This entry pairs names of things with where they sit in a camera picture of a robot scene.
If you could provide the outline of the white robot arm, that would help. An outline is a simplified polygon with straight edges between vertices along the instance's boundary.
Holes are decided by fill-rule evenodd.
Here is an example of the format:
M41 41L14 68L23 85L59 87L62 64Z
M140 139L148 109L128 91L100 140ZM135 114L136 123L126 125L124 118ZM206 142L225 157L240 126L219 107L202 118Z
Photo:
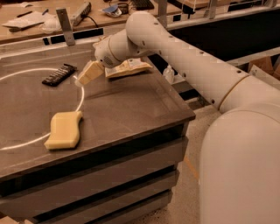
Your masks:
M175 38L146 11L94 46L101 68L148 53L221 113L200 152L200 223L280 224L280 90Z

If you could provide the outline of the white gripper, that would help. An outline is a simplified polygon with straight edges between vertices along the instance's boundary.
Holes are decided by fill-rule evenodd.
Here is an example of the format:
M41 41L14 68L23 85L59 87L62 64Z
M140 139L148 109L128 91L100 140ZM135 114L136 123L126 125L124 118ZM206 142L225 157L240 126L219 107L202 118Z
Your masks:
M97 60L89 61L77 77L76 85L85 86L90 81L104 74L104 67L112 68L117 65L117 60L109 48L109 38L104 38L93 44L94 56Z

